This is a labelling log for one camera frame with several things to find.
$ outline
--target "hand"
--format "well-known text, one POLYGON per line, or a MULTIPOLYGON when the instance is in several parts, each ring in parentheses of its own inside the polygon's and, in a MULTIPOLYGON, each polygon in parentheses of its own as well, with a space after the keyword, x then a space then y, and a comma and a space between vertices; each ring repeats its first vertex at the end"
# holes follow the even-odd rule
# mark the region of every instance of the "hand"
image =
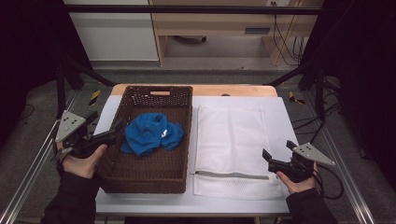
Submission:
MULTIPOLYGON (((314 163, 315 171, 318 170, 317 164, 314 163)), ((300 183, 292 182, 285 174, 278 171, 276 172, 279 179, 286 185, 290 194, 299 193, 308 189, 313 189, 315 187, 315 179, 314 177, 310 177, 300 183)))
POLYGON ((73 175, 91 179, 95 171, 96 163, 99 162, 107 145, 101 145, 97 148, 93 154, 87 159, 79 159, 73 156, 67 156, 64 158, 63 166, 64 170, 73 175))

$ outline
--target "wicker basket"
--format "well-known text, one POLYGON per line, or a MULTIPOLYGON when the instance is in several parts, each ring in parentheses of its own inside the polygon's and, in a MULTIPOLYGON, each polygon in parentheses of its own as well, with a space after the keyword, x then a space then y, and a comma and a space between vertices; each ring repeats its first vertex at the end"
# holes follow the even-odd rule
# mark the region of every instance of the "wicker basket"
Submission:
POLYGON ((184 137, 173 150, 155 148, 144 157, 120 152, 124 130, 117 144, 109 147, 98 164, 106 193, 184 193, 192 116, 192 87, 128 86, 114 120, 129 124, 140 114, 164 113, 170 122, 180 123, 184 137))

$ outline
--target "white table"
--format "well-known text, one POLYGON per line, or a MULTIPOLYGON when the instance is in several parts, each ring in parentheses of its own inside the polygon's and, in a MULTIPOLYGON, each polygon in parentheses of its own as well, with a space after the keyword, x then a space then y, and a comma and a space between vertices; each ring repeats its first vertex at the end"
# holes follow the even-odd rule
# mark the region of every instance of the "white table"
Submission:
MULTIPOLYGON (((231 93, 229 86, 224 92, 231 93)), ((238 89, 261 87, 236 86, 238 89)), ((95 134, 109 129, 120 104, 120 90, 115 90, 108 98, 97 125, 95 134)), ((143 216, 143 217, 265 217, 287 214, 289 209, 285 199, 289 195, 282 185, 283 196, 274 200, 244 201, 207 198, 193 195, 193 165, 196 152, 197 106, 263 106, 265 109, 268 139, 272 156, 276 160, 289 161, 291 150, 286 148, 287 140, 298 144, 282 98, 249 96, 197 96, 192 97, 193 113, 191 143, 186 192, 183 194, 106 194, 102 189, 96 197, 96 212, 106 216, 143 216)))

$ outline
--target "white cabinet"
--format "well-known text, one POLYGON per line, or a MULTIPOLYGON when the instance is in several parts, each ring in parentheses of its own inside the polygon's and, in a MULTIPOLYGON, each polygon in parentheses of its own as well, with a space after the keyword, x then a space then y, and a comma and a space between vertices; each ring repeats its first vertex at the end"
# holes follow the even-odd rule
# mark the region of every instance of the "white cabinet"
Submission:
MULTIPOLYGON (((64 0, 65 4, 147 5, 147 0, 64 0)), ((70 13, 92 62, 158 61, 148 13, 70 13)))

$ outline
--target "basket handle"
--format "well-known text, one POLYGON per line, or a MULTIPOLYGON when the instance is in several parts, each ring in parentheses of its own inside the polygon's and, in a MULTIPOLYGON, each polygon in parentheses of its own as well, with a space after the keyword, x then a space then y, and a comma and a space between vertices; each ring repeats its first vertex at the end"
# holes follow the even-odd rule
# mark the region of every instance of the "basket handle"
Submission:
POLYGON ((169 96, 171 95, 170 91, 151 91, 150 95, 152 96, 169 96))

